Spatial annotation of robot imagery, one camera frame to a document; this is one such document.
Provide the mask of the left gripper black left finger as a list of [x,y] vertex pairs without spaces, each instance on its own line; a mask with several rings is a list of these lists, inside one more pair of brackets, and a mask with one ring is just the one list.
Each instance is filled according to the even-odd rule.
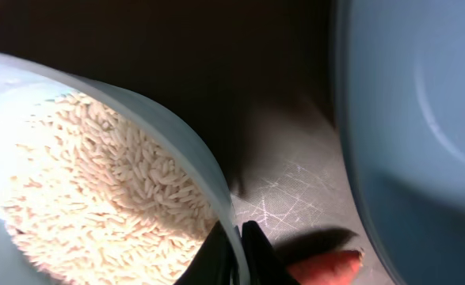
[[217,222],[175,285],[230,285],[232,257],[230,242]]

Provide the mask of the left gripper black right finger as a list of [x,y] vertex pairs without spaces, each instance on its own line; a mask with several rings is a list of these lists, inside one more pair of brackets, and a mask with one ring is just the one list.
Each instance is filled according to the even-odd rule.
[[251,285],[299,285],[285,269],[255,221],[242,224],[242,247],[250,271]]

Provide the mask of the orange carrot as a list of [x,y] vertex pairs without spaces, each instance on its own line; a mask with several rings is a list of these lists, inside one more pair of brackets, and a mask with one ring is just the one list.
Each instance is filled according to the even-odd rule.
[[301,285],[351,285],[362,267],[360,250],[339,250],[308,257],[287,266]]

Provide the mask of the light blue bowl with rice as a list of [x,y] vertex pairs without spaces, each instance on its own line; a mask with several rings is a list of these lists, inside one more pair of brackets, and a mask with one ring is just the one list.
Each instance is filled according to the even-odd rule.
[[82,91],[114,108],[152,134],[173,154],[206,194],[233,249],[238,265],[238,282],[251,283],[231,194],[223,172],[207,145],[184,120],[148,97],[104,82],[1,53],[0,66],[28,71]]

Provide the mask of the large blue plate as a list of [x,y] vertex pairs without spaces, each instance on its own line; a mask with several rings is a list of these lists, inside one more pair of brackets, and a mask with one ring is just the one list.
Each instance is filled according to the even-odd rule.
[[334,87],[383,266],[398,284],[465,284],[465,0],[337,2]]

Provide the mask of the white rice grains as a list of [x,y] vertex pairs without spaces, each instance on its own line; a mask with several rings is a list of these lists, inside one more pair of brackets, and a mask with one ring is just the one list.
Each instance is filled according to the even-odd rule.
[[137,124],[80,92],[6,125],[0,219],[64,284],[173,284],[216,223],[196,182]]

